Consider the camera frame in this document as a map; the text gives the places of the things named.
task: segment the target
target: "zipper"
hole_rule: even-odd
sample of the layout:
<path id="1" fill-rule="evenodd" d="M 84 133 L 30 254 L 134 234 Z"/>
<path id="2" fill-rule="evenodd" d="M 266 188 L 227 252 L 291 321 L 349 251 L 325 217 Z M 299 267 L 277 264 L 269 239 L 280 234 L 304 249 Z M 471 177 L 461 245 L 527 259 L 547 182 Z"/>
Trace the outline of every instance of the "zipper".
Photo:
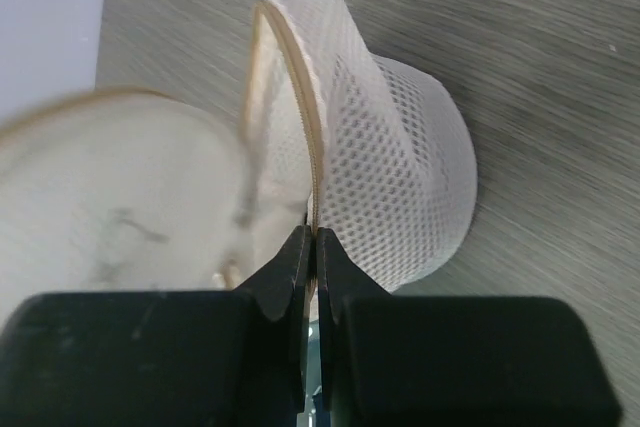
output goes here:
<path id="1" fill-rule="evenodd" d="M 284 56 L 287 72 L 289 73 L 298 104 L 298 110 L 302 118 L 304 136 L 307 141 L 307 149 L 311 163 L 311 231 L 315 235 L 318 230 L 324 145 L 322 143 L 322 130 L 313 83 L 311 82 L 307 64 L 302 56 L 300 45 L 298 45 L 293 31 L 280 10 L 278 10 L 278 7 L 267 0 L 259 2 L 256 6 L 256 11 L 264 17 L 276 37 L 278 47 Z M 258 15 L 256 15 L 254 22 L 259 22 Z"/>

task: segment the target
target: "mesh laundry bag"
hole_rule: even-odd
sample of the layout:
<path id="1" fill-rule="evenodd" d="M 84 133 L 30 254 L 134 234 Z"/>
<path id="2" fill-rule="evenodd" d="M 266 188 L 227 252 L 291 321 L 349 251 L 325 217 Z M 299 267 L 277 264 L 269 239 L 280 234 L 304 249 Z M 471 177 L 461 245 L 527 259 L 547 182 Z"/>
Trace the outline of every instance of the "mesh laundry bag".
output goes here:
<path id="1" fill-rule="evenodd" d="M 254 231 L 271 246 L 258 262 L 308 212 L 392 291 L 441 266 L 467 232 L 477 177 L 460 113 L 432 77 L 371 54 L 344 0 L 257 6 L 244 135 L 272 227 Z"/>
<path id="2" fill-rule="evenodd" d="M 343 0 L 258 5 L 244 143 L 143 90 L 33 112 L 0 128 L 0 324 L 43 291 L 232 288 L 305 219 L 394 290 L 445 262 L 471 220 L 454 103 L 370 54 Z"/>

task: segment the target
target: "white round object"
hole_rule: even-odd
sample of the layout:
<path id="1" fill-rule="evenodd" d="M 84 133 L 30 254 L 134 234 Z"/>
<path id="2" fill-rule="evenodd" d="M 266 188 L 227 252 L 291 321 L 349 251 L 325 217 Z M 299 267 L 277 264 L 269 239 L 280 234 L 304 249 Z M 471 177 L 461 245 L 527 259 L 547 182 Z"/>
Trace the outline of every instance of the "white round object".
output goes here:
<path id="1" fill-rule="evenodd" d="M 0 324 L 44 291 L 229 287 L 248 174 L 235 133 L 141 90 L 1 129 Z"/>

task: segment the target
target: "round mesh bag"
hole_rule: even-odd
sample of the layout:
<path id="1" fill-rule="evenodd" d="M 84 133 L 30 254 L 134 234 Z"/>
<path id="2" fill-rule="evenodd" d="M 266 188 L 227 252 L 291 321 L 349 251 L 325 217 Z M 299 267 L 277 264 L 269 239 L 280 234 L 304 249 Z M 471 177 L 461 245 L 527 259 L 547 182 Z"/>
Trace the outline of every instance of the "round mesh bag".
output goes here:
<path id="1" fill-rule="evenodd" d="M 333 229 L 392 291 L 460 246 L 474 209 L 469 132 L 445 88 L 371 54 L 344 0 L 256 8 L 244 135 L 257 175 L 256 262 L 293 226 Z"/>

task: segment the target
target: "gray floor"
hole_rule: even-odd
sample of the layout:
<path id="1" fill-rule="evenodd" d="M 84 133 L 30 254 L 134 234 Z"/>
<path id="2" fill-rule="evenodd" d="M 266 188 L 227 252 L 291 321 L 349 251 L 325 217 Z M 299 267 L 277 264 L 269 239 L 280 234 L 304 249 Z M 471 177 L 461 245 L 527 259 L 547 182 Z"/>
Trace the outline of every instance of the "gray floor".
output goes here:
<path id="1" fill-rule="evenodd" d="M 233 121 L 254 1 L 106 0 L 99 84 Z M 371 50 L 445 84 L 478 154 L 469 237 L 404 291 L 569 301 L 640 425 L 640 0 L 347 2 Z"/>

